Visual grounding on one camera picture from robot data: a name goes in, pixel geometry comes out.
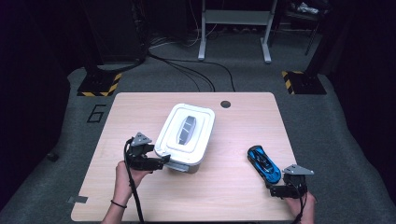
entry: table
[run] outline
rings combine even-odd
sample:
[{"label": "table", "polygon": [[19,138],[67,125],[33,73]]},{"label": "table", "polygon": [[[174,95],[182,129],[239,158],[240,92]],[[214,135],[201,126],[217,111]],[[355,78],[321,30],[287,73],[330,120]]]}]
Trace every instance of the table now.
[{"label": "table", "polygon": [[[221,102],[231,103],[229,108]],[[71,218],[102,220],[110,206],[115,167],[125,142],[141,132],[157,137],[173,106],[211,108],[215,124],[204,160],[195,174],[164,167],[147,175],[137,189],[146,221],[293,220],[286,203],[271,197],[249,163],[247,151],[262,145],[280,169],[295,164],[275,96],[268,92],[130,92],[119,93],[111,107]],[[123,220],[138,221],[134,198]]]},{"label": "table", "polygon": [[202,0],[202,32],[201,45],[198,53],[198,60],[205,59],[206,50],[206,24],[245,24],[245,25],[265,25],[265,35],[260,39],[262,44],[262,54],[266,63],[271,63],[271,55],[268,49],[268,36],[275,15],[277,0],[273,0],[270,11],[244,11],[244,10],[212,10],[206,9],[205,0]]}]

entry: black bracelet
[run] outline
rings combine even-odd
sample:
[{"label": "black bracelet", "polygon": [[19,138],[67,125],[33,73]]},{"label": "black bracelet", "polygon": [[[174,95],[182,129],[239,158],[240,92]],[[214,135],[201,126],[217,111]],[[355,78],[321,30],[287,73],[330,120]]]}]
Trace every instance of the black bracelet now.
[{"label": "black bracelet", "polygon": [[125,206],[124,205],[120,205],[119,203],[113,202],[113,200],[110,200],[110,201],[111,201],[111,203],[115,204],[116,206],[119,206],[121,208],[126,208],[126,205]]}]

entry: white container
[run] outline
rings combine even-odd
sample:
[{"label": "white container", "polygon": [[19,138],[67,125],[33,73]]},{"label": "white container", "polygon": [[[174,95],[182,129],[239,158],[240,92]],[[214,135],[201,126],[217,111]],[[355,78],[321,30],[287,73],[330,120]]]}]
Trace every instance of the white container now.
[{"label": "white container", "polygon": [[171,155],[165,166],[185,173],[198,171],[212,133],[215,113],[195,105],[175,105],[155,144],[155,153]]}]

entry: toy car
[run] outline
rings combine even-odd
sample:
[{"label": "toy car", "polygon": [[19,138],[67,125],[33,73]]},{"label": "toy car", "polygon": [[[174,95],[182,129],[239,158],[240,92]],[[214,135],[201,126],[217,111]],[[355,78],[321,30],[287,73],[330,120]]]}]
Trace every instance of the toy car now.
[{"label": "toy car", "polygon": [[247,158],[266,184],[276,184],[281,177],[279,168],[268,158],[261,146],[251,147]]}]

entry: yellow and black hazard tape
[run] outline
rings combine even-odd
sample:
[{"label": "yellow and black hazard tape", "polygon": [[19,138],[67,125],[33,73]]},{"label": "yellow and black hazard tape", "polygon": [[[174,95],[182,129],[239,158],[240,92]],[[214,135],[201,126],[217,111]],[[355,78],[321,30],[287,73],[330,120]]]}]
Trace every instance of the yellow and black hazard tape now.
[{"label": "yellow and black hazard tape", "polygon": [[289,78],[289,74],[293,73],[293,74],[303,74],[304,72],[300,72],[300,71],[282,71],[282,77],[283,80],[285,80],[285,84],[286,84],[286,89],[288,89],[289,94],[295,94],[293,86],[291,85],[291,81]]},{"label": "yellow and black hazard tape", "polygon": [[108,90],[105,91],[79,91],[78,96],[111,96],[119,85],[122,74],[119,73],[114,77],[113,83]]}]

